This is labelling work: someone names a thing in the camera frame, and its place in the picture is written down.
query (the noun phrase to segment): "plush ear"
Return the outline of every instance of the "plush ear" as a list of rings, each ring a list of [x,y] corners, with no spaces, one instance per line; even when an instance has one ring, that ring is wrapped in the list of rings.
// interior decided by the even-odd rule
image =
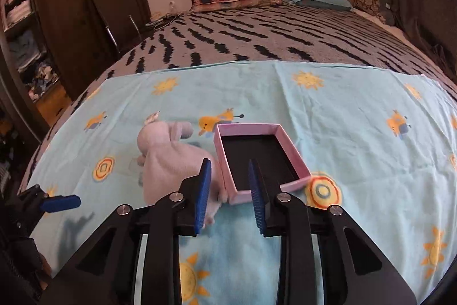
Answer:
[[[180,122],[170,123],[170,140],[178,141],[182,135],[182,125]]]
[[[194,132],[190,122],[173,122],[169,125],[171,141],[178,141],[180,138],[189,138]]]
[[[161,111],[159,110],[159,111],[156,111],[155,113],[152,113],[150,116],[148,116],[145,120],[145,125],[157,121],[157,118],[159,117],[160,112]]]

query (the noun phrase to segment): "striped bedspread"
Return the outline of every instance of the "striped bedspread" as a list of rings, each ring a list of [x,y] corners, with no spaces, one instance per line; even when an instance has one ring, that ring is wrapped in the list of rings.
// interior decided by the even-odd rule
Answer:
[[[50,129],[29,163],[22,187],[54,134],[105,79],[233,60],[359,64],[424,74],[457,101],[455,85],[433,62],[355,13],[287,4],[194,13],[145,39],[88,87]]]

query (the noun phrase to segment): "stuffed toy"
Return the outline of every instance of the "stuffed toy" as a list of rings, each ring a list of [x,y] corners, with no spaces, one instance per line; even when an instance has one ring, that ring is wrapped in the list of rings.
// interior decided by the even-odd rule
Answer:
[[[159,113],[150,115],[138,134],[141,154],[138,164],[143,166],[143,193],[148,205],[179,190],[181,182],[200,172],[205,158],[211,161],[211,185],[205,214],[205,225],[214,223],[214,215],[227,202],[219,162],[199,147],[180,142],[189,138],[193,128],[189,122],[157,121]]]

